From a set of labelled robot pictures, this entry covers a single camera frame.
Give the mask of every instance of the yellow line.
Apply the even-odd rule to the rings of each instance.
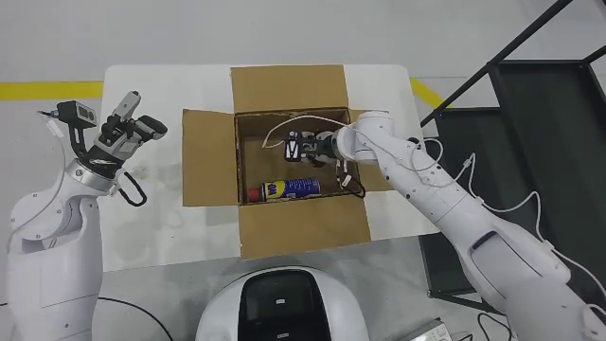
[[[413,93],[432,108],[443,99],[420,81],[411,78]],[[99,99],[102,81],[33,81],[0,83],[0,100]]]
[[[0,83],[0,100],[98,99],[102,81]]]
[[[413,87],[413,94],[415,94],[419,99],[423,100],[427,105],[429,105],[433,109],[436,109],[438,105],[440,105],[442,101],[444,101],[429,87],[414,78],[410,79],[410,85]]]

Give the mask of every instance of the black wire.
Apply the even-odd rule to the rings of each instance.
[[[122,300],[118,300],[118,299],[112,299],[110,297],[99,297],[99,300],[105,300],[105,301],[113,301],[114,303],[119,303],[119,304],[124,304],[127,305],[129,307],[133,307],[136,308],[137,310],[141,311],[142,313],[146,314],[147,316],[151,317],[156,323],[158,323],[158,325],[160,326],[160,328],[162,328],[162,330],[164,331],[164,333],[167,334],[167,337],[169,338],[170,341],[174,341],[172,339],[172,336],[169,333],[169,330],[167,329],[167,327],[164,326],[164,324],[162,324],[162,322],[160,322],[160,320],[158,320],[153,314],[150,314],[148,311],[144,310],[143,308],[134,305],[133,303],[129,303],[128,301],[122,301]]]
[[[482,333],[484,334],[484,336],[486,337],[486,339],[488,341],[490,341],[490,337],[489,337],[489,334],[486,333],[486,330],[484,329],[484,326],[482,325],[482,321],[481,321],[482,320],[482,316],[485,316],[485,317],[489,318],[490,320],[494,321],[495,323],[501,325],[503,328],[505,328],[506,330],[508,330],[508,333],[509,333],[508,341],[511,341],[513,339],[513,332],[511,332],[511,329],[507,325],[503,324],[502,322],[500,322],[499,320],[497,320],[496,318],[492,317],[489,314],[484,314],[484,313],[478,314],[478,316],[477,316],[477,323],[480,325],[480,329],[482,330]]]
[[[357,180],[356,178],[354,178],[353,176],[351,176],[351,180],[360,187],[360,189],[362,190],[362,192],[356,192],[351,188],[348,187],[344,187],[345,190],[349,191],[349,193],[351,193],[353,196],[358,197],[360,199],[364,199],[366,196],[366,188],[364,187],[364,185],[362,184],[362,182],[360,182],[359,180]]]
[[[126,200],[126,202],[131,206],[143,206],[144,204],[146,204],[148,201],[148,196],[145,194],[145,192],[143,192],[141,186],[139,186],[139,184],[134,180],[133,176],[130,175],[127,171],[124,171],[124,175],[129,178],[131,183],[133,183],[134,187],[139,192],[139,195],[141,195],[141,201],[139,203],[133,202],[131,198],[129,198],[129,195],[122,188],[118,190],[118,192],[120,192],[120,195],[122,195],[124,200]]]

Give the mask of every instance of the table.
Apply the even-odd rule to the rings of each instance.
[[[134,90],[142,96],[135,117],[155,117],[169,132],[145,144],[124,165],[147,193],[148,203],[133,207],[119,197],[98,200],[104,271],[240,256],[236,206],[182,206],[183,109],[233,113],[231,67],[236,66],[118,65],[107,70],[101,118]],[[344,70],[349,108],[387,110],[394,117],[396,135],[421,139],[404,67],[345,65]],[[128,192],[134,190],[125,186]],[[369,192],[365,206],[373,241],[437,232],[396,191]]]

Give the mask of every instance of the cardboard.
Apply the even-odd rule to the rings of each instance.
[[[343,66],[232,68],[231,81],[235,114],[184,111],[184,206],[239,206],[245,259],[370,242],[364,200],[340,190],[334,166],[289,164],[283,147],[260,147],[267,132],[287,118],[314,114],[345,123],[355,120],[363,111],[348,109]],[[339,125],[301,119],[295,128],[337,130]],[[288,130],[277,130],[269,144]],[[376,166],[350,169],[359,171],[366,191],[392,189]],[[320,180],[328,197],[248,203],[248,188],[312,177]]]
[[[238,202],[234,116],[183,111],[183,206]]]
[[[240,207],[241,256],[255,259],[370,242],[353,195]]]
[[[349,123],[347,108],[236,114],[240,205],[249,204],[248,189],[258,188],[264,182],[285,179],[315,178],[320,182],[323,196],[348,193],[339,187],[334,165],[317,168],[307,162],[286,162],[283,146],[261,148],[263,140],[270,130],[281,122],[300,115],[313,115]],[[339,128],[338,124],[328,123],[321,119],[302,118],[275,130],[277,136],[274,137],[274,134],[272,134],[272,139],[268,142],[268,145],[274,145],[284,139],[290,130],[317,132],[336,131]],[[352,174],[354,178],[359,179],[357,170],[353,169]]]

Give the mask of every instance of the spray can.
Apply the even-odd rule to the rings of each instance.
[[[252,203],[265,202],[270,199],[303,198],[320,193],[320,182],[317,179],[290,179],[263,183],[259,188],[248,189],[248,200]]]

